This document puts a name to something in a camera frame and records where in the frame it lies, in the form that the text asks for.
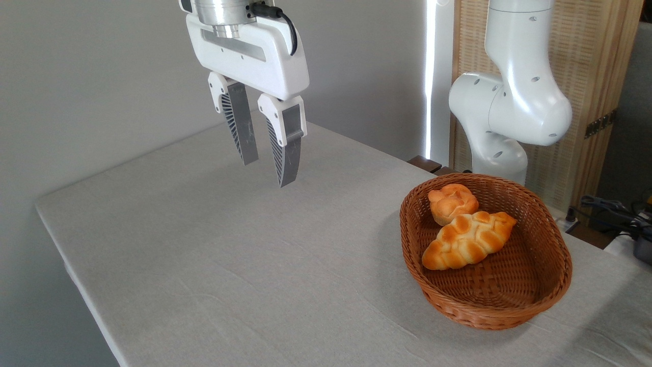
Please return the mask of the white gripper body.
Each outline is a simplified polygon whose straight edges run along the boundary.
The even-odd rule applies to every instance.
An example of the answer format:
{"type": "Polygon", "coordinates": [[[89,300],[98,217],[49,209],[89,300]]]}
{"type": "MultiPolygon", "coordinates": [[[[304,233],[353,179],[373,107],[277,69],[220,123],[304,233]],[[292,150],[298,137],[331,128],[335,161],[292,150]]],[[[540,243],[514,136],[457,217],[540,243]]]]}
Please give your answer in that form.
{"type": "Polygon", "coordinates": [[[225,77],[289,100],[310,84],[301,38],[291,55],[292,39],[285,21],[259,18],[242,24],[237,39],[217,37],[198,16],[186,15],[186,25],[199,63],[225,77]]]}

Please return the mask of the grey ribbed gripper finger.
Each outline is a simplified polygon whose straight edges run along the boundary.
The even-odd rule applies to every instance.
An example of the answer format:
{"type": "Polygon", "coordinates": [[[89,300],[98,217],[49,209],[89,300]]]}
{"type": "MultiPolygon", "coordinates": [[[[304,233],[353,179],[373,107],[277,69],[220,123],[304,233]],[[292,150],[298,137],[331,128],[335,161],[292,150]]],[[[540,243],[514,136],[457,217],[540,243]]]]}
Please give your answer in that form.
{"type": "Polygon", "coordinates": [[[243,164],[258,160],[246,86],[214,71],[209,73],[208,83],[215,110],[225,116],[243,164]]]}
{"type": "Polygon", "coordinates": [[[300,167],[301,142],[307,135],[307,119],[302,97],[283,101],[267,93],[258,98],[258,108],[266,117],[279,186],[295,181],[300,167]]]}

